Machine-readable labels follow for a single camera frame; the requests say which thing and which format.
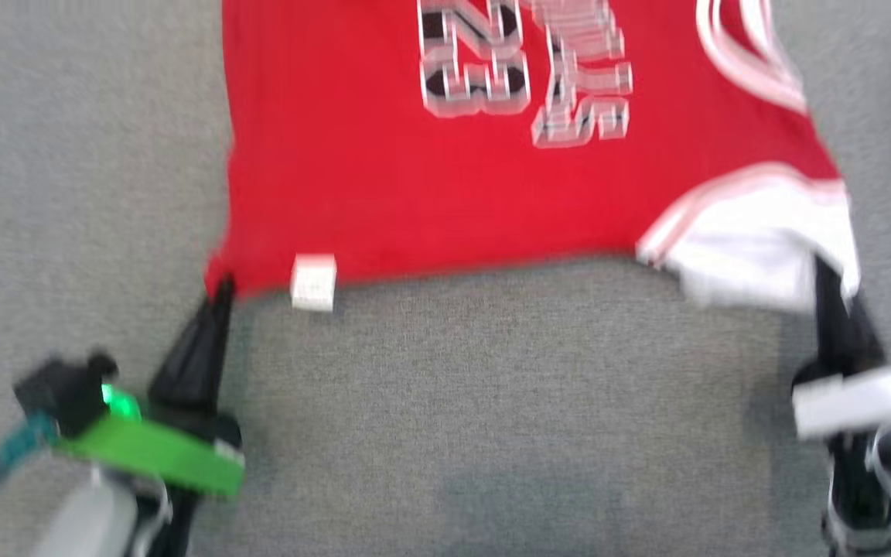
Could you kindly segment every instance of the green light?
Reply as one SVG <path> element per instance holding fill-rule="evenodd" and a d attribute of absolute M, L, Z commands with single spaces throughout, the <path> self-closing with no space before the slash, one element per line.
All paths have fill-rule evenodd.
<path fill-rule="evenodd" d="M 109 405 L 109 412 L 123 419 L 139 420 L 142 418 L 139 412 L 139 404 L 133 395 L 119 391 L 110 384 L 102 384 L 102 401 Z"/>

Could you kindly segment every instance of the white label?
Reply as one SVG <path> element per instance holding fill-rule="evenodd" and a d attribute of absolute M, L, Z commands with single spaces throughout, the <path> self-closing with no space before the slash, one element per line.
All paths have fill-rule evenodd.
<path fill-rule="evenodd" d="M 296 256 L 291 276 L 291 304 L 307 311 L 332 311 L 336 298 L 336 258 Z"/>

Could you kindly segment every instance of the basketball jersey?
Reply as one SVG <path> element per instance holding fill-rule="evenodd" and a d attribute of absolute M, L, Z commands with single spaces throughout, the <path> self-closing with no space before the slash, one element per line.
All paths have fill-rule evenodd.
<path fill-rule="evenodd" d="M 838 170 L 767 0 L 224 0 L 230 220 L 208 282 L 628 254 L 703 302 L 856 292 Z"/>

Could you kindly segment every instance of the cable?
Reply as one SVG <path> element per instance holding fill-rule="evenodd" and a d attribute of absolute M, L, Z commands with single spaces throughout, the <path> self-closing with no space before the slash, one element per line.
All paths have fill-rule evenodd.
<path fill-rule="evenodd" d="M 0 483 L 25 459 L 57 440 L 57 426 L 47 415 L 33 415 L 0 444 Z"/>

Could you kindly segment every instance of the floor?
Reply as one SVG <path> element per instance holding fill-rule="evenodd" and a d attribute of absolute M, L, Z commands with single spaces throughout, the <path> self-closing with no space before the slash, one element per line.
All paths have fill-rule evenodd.
<path fill-rule="evenodd" d="M 891 2 L 777 0 L 855 201 L 891 351 Z M 202 292 L 230 137 L 215 0 L 0 2 L 0 435 L 13 378 L 106 346 L 142 391 Z M 234 315 L 248 475 L 195 556 L 823 556 L 821 448 L 789 381 L 813 324 L 698 309 L 628 261 L 567 261 Z M 0 490 L 20 555 L 82 466 Z"/>

